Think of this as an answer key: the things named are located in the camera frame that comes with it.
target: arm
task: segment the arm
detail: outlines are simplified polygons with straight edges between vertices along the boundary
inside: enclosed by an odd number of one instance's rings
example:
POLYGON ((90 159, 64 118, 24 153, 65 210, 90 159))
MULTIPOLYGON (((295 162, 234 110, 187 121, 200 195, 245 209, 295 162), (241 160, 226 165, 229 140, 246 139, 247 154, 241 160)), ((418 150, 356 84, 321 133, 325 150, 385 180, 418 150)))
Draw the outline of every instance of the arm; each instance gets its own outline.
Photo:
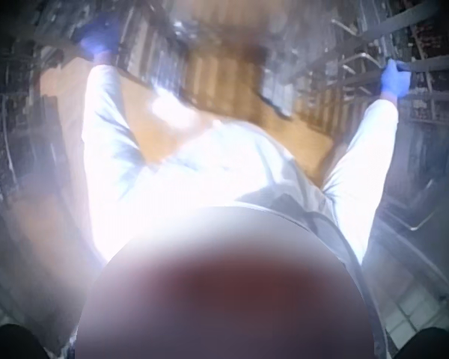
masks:
POLYGON ((120 76, 110 65, 88 77, 82 139, 88 191, 119 200, 144 167, 140 149, 124 119, 120 76))
POLYGON ((394 151, 397 98, 409 89, 410 73, 390 61, 382 74, 381 97, 364 113, 358 131, 323 188, 337 225, 361 263, 394 151))
POLYGON ((92 23, 80 42, 95 65, 85 93, 82 139, 93 241, 101 254, 118 245, 118 204, 144 168, 124 118, 120 76, 111 65, 119 38, 115 30, 92 23))

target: gloved hand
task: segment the gloved hand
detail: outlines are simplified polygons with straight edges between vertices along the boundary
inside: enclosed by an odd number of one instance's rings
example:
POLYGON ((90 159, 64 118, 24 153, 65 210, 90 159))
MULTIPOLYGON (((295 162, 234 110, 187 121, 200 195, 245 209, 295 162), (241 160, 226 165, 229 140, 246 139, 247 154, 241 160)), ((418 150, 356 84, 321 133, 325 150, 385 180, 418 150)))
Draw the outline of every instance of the gloved hand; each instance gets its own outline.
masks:
POLYGON ((398 63, 390 58, 388 65, 381 75, 381 93, 389 93, 397 98, 405 96, 411 85, 411 73, 399 71, 398 63))
POLYGON ((77 34, 80 46, 96 57, 104 52, 118 53, 120 24, 111 13, 101 13, 95 20, 82 26, 77 34))

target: white lab coat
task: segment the white lab coat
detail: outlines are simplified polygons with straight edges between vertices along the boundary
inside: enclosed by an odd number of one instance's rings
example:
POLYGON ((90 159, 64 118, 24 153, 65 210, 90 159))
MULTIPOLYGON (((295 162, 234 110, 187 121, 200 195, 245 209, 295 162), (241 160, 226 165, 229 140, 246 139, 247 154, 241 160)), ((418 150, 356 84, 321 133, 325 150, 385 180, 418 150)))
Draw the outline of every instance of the white lab coat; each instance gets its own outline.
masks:
POLYGON ((387 100, 370 105, 322 191, 283 146, 240 121, 206 131, 151 166, 125 121, 117 70, 96 66, 88 78, 82 132, 94 244, 110 260, 153 224, 266 192, 269 203, 289 194, 306 210, 327 215, 361 263, 391 163, 397 118, 387 100))

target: sleeve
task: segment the sleeve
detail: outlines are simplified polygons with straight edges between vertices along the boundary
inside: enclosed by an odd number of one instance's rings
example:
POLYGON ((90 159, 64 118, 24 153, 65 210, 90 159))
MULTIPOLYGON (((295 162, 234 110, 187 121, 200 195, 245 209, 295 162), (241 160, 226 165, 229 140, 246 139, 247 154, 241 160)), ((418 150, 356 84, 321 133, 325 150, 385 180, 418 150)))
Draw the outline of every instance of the sleeve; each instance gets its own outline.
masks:
POLYGON ((99 65, 90 72, 82 140, 91 229, 93 241, 100 248, 102 242, 110 240, 120 199, 144 168, 144 159, 124 118, 120 76, 112 66, 99 65))
POLYGON ((337 225, 360 263, 391 164, 397 120, 397 109, 388 100, 370 105, 346 153, 324 182, 337 225))

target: white protective suit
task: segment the white protective suit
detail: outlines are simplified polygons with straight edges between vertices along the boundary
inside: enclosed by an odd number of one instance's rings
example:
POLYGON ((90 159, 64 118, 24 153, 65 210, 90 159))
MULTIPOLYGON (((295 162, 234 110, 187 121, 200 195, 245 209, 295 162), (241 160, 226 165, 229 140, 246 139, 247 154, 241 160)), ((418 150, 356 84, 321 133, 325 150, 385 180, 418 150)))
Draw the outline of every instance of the white protective suit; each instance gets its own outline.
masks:
POLYGON ((239 121, 206 131, 151 166, 124 118, 117 70, 96 66, 88 78, 82 133, 94 244, 108 261, 130 239, 183 211, 226 206, 259 193, 266 200, 256 204, 266 206, 287 194, 336 223, 361 263, 391 163, 397 118, 388 100, 370 105, 322 191, 283 146, 239 121))

